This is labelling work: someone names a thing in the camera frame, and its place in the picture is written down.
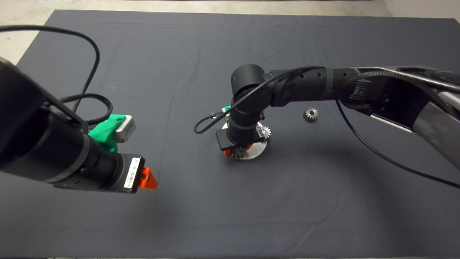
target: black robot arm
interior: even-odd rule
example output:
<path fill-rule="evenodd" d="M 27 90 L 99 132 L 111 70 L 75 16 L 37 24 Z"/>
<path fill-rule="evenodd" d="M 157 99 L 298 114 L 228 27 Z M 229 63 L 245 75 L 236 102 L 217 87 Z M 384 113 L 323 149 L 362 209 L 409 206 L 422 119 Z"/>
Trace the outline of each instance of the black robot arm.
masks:
<path fill-rule="evenodd" d="M 101 146 L 88 135 L 86 121 L 2 59 L 0 86 L 0 171 L 58 188 L 137 191 L 142 156 Z"/>
<path fill-rule="evenodd" d="M 244 65 L 231 76 L 234 107 L 228 128 L 216 135 L 223 151 L 247 147 L 263 141 L 258 122 L 268 106 L 339 100 L 350 109 L 419 134 L 460 169 L 455 158 L 460 151 L 459 85 L 458 75 L 421 66 L 306 67 L 265 73 L 257 65 Z"/>

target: green 3d-printed part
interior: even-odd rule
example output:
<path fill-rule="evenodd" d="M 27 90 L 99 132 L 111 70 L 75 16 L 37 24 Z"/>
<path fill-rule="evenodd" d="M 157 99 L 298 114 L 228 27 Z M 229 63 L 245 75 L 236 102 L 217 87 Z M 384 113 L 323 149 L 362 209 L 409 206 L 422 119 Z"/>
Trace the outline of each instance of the green 3d-printed part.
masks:
<path fill-rule="evenodd" d="M 101 144 L 105 149 L 117 152 L 117 144 L 111 136 L 118 126 L 125 121 L 125 119 L 125 115 L 112 114 L 108 119 L 99 123 L 88 135 Z"/>

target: dark gray cloth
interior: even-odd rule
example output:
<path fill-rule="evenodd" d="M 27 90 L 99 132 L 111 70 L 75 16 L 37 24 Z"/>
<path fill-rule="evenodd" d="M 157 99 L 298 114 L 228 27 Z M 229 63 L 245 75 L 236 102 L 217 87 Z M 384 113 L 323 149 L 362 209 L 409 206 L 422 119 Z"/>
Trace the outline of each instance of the dark gray cloth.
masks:
<path fill-rule="evenodd" d="M 427 65 L 459 72 L 454 19 L 55 11 L 47 25 L 99 45 L 88 92 L 107 96 L 137 130 L 119 145 L 159 180 L 137 194 L 68 191 L 0 175 L 0 257 L 396 257 L 460 255 L 460 190 L 400 170 L 367 150 L 333 102 L 266 110 L 264 154 L 241 162 L 197 120 L 231 99 L 230 75 Z M 81 39 L 39 33 L 19 67 L 57 97 L 80 91 L 93 62 Z M 314 124 L 302 120 L 319 110 Z M 417 136 L 346 111 L 391 158 L 460 182 Z M 104 106 L 84 100 L 86 119 Z"/>

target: white label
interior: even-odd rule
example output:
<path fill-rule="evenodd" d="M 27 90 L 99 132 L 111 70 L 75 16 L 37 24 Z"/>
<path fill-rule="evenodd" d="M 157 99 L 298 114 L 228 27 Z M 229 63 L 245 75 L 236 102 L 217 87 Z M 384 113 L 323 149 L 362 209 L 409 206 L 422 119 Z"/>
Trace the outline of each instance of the white label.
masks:
<path fill-rule="evenodd" d="M 129 165 L 128 176 L 126 177 L 125 181 L 125 188 L 132 187 L 132 184 L 134 183 L 134 178 L 136 177 L 136 172 L 138 171 L 140 161 L 140 158 L 133 158 L 131 160 L 131 164 Z"/>

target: metal gear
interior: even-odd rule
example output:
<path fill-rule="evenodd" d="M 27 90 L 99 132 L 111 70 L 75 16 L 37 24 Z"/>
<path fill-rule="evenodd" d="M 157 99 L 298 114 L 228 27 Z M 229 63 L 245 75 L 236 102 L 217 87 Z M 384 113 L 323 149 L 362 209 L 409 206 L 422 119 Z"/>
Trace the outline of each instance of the metal gear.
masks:
<path fill-rule="evenodd" d="M 261 126 L 260 129 L 262 130 L 262 134 L 264 134 L 265 141 L 267 141 L 270 138 L 271 135 L 271 130 L 267 126 Z"/>
<path fill-rule="evenodd" d="M 305 109 L 302 117 L 306 122 L 313 123 L 318 119 L 319 112 L 317 109 L 310 107 L 308 109 Z"/>

